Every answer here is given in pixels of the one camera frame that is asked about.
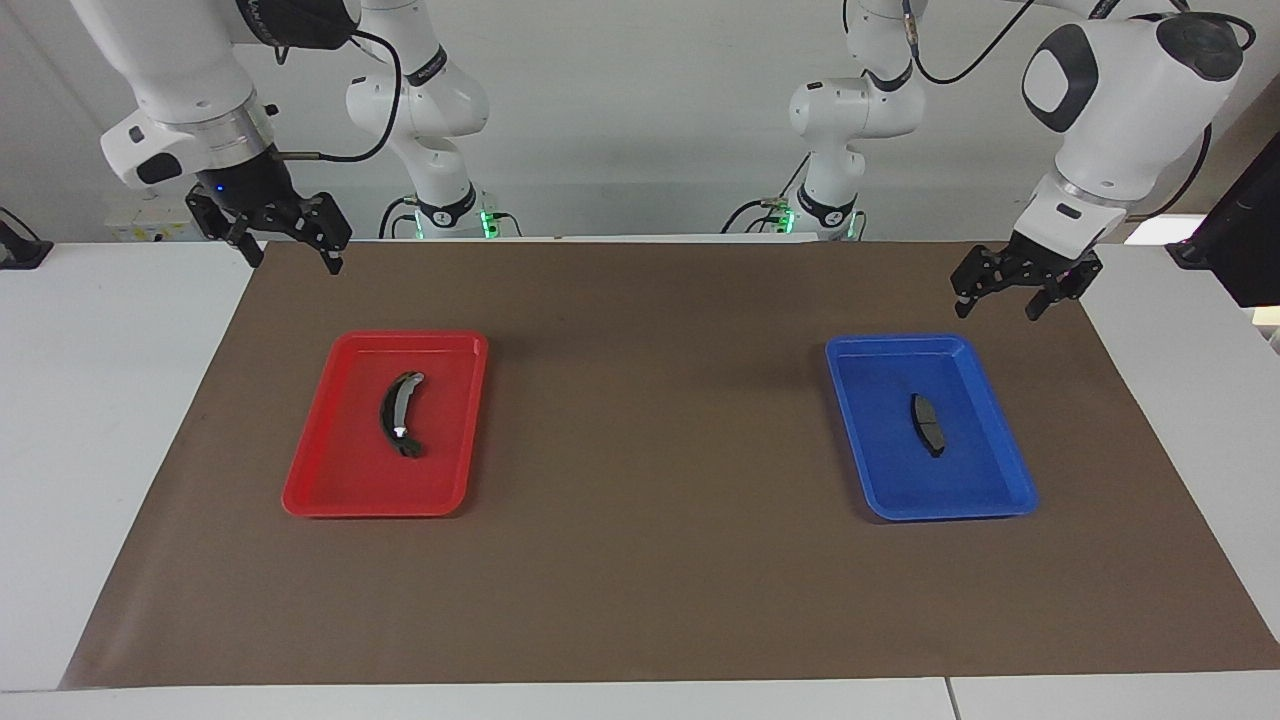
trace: black cable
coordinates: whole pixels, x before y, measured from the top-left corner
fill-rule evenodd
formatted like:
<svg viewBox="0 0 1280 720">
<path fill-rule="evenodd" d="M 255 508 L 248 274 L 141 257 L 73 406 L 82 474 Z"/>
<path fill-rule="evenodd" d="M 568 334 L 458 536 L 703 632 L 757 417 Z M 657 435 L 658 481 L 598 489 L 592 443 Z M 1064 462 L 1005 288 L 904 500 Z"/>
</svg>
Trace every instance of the black cable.
<svg viewBox="0 0 1280 720">
<path fill-rule="evenodd" d="M 1106 18 L 1107 15 L 1111 14 L 1111 10 L 1116 9 L 1116 5 L 1119 4 L 1120 0 L 1101 0 L 1097 5 L 1093 6 L 1093 12 L 1089 13 L 1089 19 L 1098 20 Z"/>
<path fill-rule="evenodd" d="M 813 156 L 812 152 L 805 154 L 804 160 L 800 160 L 800 165 L 796 168 L 796 172 L 791 173 L 791 179 L 787 181 L 786 187 L 782 188 L 782 192 L 778 193 L 778 197 L 786 197 L 787 196 L 787 191 L 791 190 L 791 184 L 795 183 L 796 178 L 800 177 L 800 172 L 804 170 L 804 167 L 809 164 L 809 158 L 812 158 L 812 156 Z"/>
<path fill-rule="evenodd" d="M 520 229 L 520 219 L 511 213 L 494 213 L 493 219 L 495 220 L 511 220 L 516 225 L 516 234 L 525 237 L 525 231 Z"/>
<path fill-rule="evenodd" d="M 365 32 L 362 29 L 353 31 L 351 35 L 355 37 L 364 37 L 370 42 L 376 42 L 387 49 L 392 54 L 392 65 L 396 68 L 396 95 L 392 96 L 392 111 L 387 118 L 387 129 L 383 131 L 383 136 L 378 138 L 378 143 L 369 150 L 361 152 L 360 155 L 328 155 L 324 152 L 319 154 L 319 159 L 326 163 L 364 163 L 365 160 L 378 155 L 383 147 L 387 146 L 387 141 L 392 137 L 392 131 L 396 129 L 396 115 L 399 114 L 399 96 L 404 90 L 404 69 L 401 65 L 399 53 L 396 51 L 396 46 L 390 42 L 378 37 L 371 32 Z"/>
<path fill-rule="evenodd" d="M 396 227 L 399 225 L 404 220 L 410 220 L 412 223 L 416 223 L 417 222 L 417 215 L 401 215 L 399 218 L 396 218 L 396 222 L 392 223 L 392 240 L 396 240 Z"/>
<path fill-rule="evenodd" d="M 1183 182 L 1183 186 L 1178 188 L 1178 192 L 1175 192 L 1174 196 L 1169 199 L 1169 202 L 1161 205 L 1160 209 L 1156 210 L 1155 213 L 1147 213 L 1146 215 L 1134 215 L 1133 218 L 1129 219 L 1137 222 L 1147 222 L 1152 218 L 1158 218 L 1164 215 L 1174 205 L 1176 205 L 1178 201 L 1181 200 L 1184 195 L 1187 195 L 1187 191 L 1192 188 L 1192 184 L 1196 182 L 1196 178 L 1199 177 L 1199 172 L 1204 168 L 1204 160 L 1208 158 L 1208 146 L 1211 142 L 1213 142 L 1213 126 L 1207 126 L 1204 128 L 1204 140 L 1203 142 L 1201 142 L 1199 156 L 1196 158 L 1196 164 L 1192 167 L 1190 174 L 1187 176 L 1187 179 Z"/>
<path fill-rule="evenodd" d="M 764 208 L 764 201 L 762 201 L 762 200 L 753 200 L 753 201 L 748 202 L 746 205 L 742 205 L 737 210 L 733 210 L 733 214 L 728 217 L 728 220 L 724 223 L 724 227 L 721 228 L 721 234 L 728 234 L 728 229 L 731 227 L 733 227 L 733 223 L 736 223 L 737 219 L 741 218 L 742 214 L 746 213 L 748 210 L 750 210 L 751 208 Z"/>
<path fill-rule="evenodd" d="M 1201 13 L 1198 10 L 1192 14 L 1198 18 L 1204 18 L 1208 20 L 1220 20 L 1243 29 L 1244 35 L 1248 36 L 1248 40 L 1244 41 L 1244 45 L 1240 46 L 1240 50 L 1248 50 L 1249 47 L 1253 47 L 1254 42 L 1258 41 L 1257 28 L 1254 28 L 1252 24 L 1249 24 L 1247 20 L 1242 18 L 1238 18 L 1235 15 L 1229 15 L 1226 13 Z"/>
<path fill-rule="evenodd" d="M 978 59 L 974 60 L 968 68 L 965 68 L 957 76 L 948 78 L 938 78 L 933 77 L 929 73 L 929 70 L 924 69 L 924 63 L 920 61 L 919 40 L 916 40 L 911 45 L 911 59 L 915 61 L 915 67 L 916 69 L 920 70 L 920 74 L 924 76 L 924 79 L 932 82 L 933 85 L 952 85 L 960 82 L 964 78 L 969 77 L 969 73 L 978 69 L 978 65 L 980 65 L 983 61 L 987 60 L 987 56 L 989 56 L 996 50 L 996 47 L 1005 40 L 1005 36 L 1007 36 L 1009 32 L 1014 29 L 1014 26 L 1016 26 L 1018 22 L 1023 19 L 1023 17 L 1027 14 L 1028 10 L 1032 9 L 1032 5 L 1034 4 L 1036 0 L 1027 0 L 1025 3 L 1023 3 L 1023 6 L 1018 10 L 1018 13 L 1009 20 L 1007 24 L 1005 24 L 1005 29 L 1000 31 L 1000 35 L 997 35 L 996 38 L 991 41 L 991 45 L 987 45 L 987 49 L 982 51 L 982 55 L 978 55 Z M 914 15 L 914 13 L 911 13 L 911 0 L 902 0 L 902 13 Z"/>
<path fill-rule="evenodd" d="M 19 218 L 18 215 L 14 215 L 12 211 L 9 211 L 8 208 L 0 208 L 0 213 L 4 213 L 5 215 L 9 215 L 10 218 L 13 218 L 13 222 L 15 222 L 19 225 L 22 225 L 22 229 L 27 231 L 27 234 L 31 236 L 31 240 L 35 240 L 36 242 L 41 242 L 40 236 L 36 234 L 36 231 L 31 229 L 31 225 L 28 225 L 27 223 L 22 222 L 22 218 Z"/>
<path fill-rule="evenodd" d="M 773 215 L 765 215 L 763 218 L 756 218 L 755 220 L 751 222 L 751 224 L 746 225 L 746 232 L 750 233 L 751 231 L 754 231 L 755 225 L 760 225 L 760 232 L 764 232 L 764 225 L 767 225 L 771 222 L 776 223 L 777 220 L 778 219 L 774 218 Z"/>
<path fill-rule="evenodd" d="M 392 222 L 392 213 L 401 205 L 411 205 L 411 202 L 403 197 L 397 197 L 394 202 L 387 206 L 387 210 L 383 213 L 383 222 L 378 225 L 378 240 L 387 237 L 387 223 Z"/>
<path fill-rule="evenodd" d="M 852 219 L 854 224 L 858 223 L 858 218 L 859 217 L 861 217 L 861 219 L 863 219 L 863 227 L 858 231 L 858 237 L 856 238 L 854 238 L 854 237 L 849 238 L 849 240 L 852 240 L 854 242 L 861 242 L 863 237 L 867 234 L 867 213 L 864 213 L 861 210 L 855 210 L 854 211 L 854 219 Z"/>
<path fill-rule="evenodd" d="M 335 23 L 324 15 L 317 15 L 306 8 L 292 3 L 291 0 L 282 0 L 291 10 L 300 15 L 306 15 L 311 22 L 329 26 L 332 28 L 347 31 L 347 26 Z M 390 117 L 387 118 L 387 129 L 383 131 L 383 137 L 378 140 L 378 143 L 371 149 L 361 152 L 360 155 L 329 155 L 326 152 L 280 152 L 282 160 L 324 160 L 326 163 L 364 163 L 365 160 L 378 155 L 383 147 L 387 146 L 387 141 L 392 137 L 392 131 L 396 128 L 396 115 L 399 113 L 399 96 L 404 90 L 404 68 L 401 64 L 399 53 L 396 51 L 396 46 L 387 40 L 362 29 L 351 31 L 352 37 L 362 37 L 370 42 L 376 42 L 387 49 L 392 55 L 392 65 L 396 68 L 396 95 L 392 96 L 392 111 Z"/>
</svg>

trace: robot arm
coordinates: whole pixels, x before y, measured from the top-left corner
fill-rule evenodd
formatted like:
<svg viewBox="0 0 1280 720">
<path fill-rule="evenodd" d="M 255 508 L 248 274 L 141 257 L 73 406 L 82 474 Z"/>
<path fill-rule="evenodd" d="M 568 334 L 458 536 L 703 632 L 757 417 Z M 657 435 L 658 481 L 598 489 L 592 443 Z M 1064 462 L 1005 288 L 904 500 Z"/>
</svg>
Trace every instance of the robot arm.
<svg viewBox="0 0 1280 720">
<path fill-rule="evenodd" d="M 243 26 L 276 47 L 340 47 L 360 18 L 351 0 L 236 3 Z M 351 225 L 330 195 L 305 199 L 294 191 L 215 0 L 72 5 L 138 101 L 138 110 L 101 142 L 127 186 L 147 188 L 195 173 L 198 183 L 187 204 L 210 240 L 237 247 L 257 266 L 262 252 L 250 231 L 279 232 L 316 249 L 330 273 L 342 269 Z"/>
<path fill-rule="evenodd" d="M 915 0 L 916 18 L 928 0 Z M 812 82 L 791 97 L 791 127 L 809 143 L 809 173 L 787 197 L 795 232 L 845 237 L 867 161 L 855 140 L 897 137 L 924 119 L 924 88 L 915 78 L 901 0 L 850 0 L 849 51 L 867 72 Z"/>
<path fill-rule="evenodd" d="M 1196 13 L 1091 19 L 1050 35 L 1027 68 L 1023 95 L 1032 114 L 1062 135 L 1062 149 L 1009 245 L 974 247 L 952 275 L 960 316 L 1011 286 L 1039 288 L 1027 307 L 1033 320 L 1079 299 L 1102 269 L 1093 246 L 1206 132 L 1243 61 L 1234 31 Z"/>
<path fill-rule="evenodd" d="M 389 41 L 401 55 L 404 82 L 401 111 L 388 146 L 413 182 L 419 227 L 434 237 L 485 231 L 483 193 L 449 137 L 474 135 L 489 120 L 489 99 L 435 37 L 424 0 L 364 0 L 361 28 Z M 379 46 L 366 51 L 387 61 Z M 379 135 L 390 113 L 394 77 L 379 73 L 352 81 L 347 111 L 366 132 Z"/>
</svg>

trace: curved brake pad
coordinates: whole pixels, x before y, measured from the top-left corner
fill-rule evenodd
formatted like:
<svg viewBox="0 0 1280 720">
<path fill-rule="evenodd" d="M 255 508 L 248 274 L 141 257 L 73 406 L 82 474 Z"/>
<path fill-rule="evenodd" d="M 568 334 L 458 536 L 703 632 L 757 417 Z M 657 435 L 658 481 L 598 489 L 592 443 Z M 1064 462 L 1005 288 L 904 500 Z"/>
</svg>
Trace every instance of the curved brake pad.
<svg viewBox="0 0 1280 720">
<path fill-rule="evenodd" d="M 947 451 L 947 438 L 938 424 L 938 413 L 933 409 L 923 395 L 911 396 L 911 421 L 915 424 L 915 434 L 920 437 L 924 448 L 934 457 L 942 457 Z"/>
<path fill-rule="evenodd" d="M 422 443 L 408 434 L 408 401 L 413 391 L 426 380 L 422 373 L 404 373 L 396 378 L 383 397 L 381 425 L 387 439 L 404 457 L 420 457 Z"/>
</svg>

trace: red tray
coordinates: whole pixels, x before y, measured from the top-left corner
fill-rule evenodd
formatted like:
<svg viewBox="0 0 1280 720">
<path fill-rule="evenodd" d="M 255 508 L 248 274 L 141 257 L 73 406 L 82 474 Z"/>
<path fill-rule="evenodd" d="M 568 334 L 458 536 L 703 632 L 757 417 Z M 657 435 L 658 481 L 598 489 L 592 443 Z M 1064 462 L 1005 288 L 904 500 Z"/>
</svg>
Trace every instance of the red tray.
<svg viewBox="0 0 1280 720">
<path fill-rule="evenodd" d="M 282 497 L 303 518 L 439 518 L 467 495 L 489 343 L 471 332 L 356 332 L 329 354 Z M 421 457 L 383 433 L 383 397 L 420 372 L 408 427 Z"/>
</svg>

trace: brown mat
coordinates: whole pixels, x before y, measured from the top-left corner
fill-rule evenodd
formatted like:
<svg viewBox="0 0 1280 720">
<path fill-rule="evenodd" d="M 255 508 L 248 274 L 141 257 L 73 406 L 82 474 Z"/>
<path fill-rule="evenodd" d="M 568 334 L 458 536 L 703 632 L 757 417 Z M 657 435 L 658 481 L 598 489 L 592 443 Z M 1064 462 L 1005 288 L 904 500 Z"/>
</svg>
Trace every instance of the brown mat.
<svg viewBox="0 0 1280 720">
<path fill-rule="evenodd" d="M 965 323 L 960 245 L 273 245 L 63 687 L 728 680 L 1280 667 L 1083 311 Z M 451 520 L 280 509 L 330 343 L 493 343 Z M 1042 506 L 887 525 L 824 342 L 960 332 Z"/>
</svg>

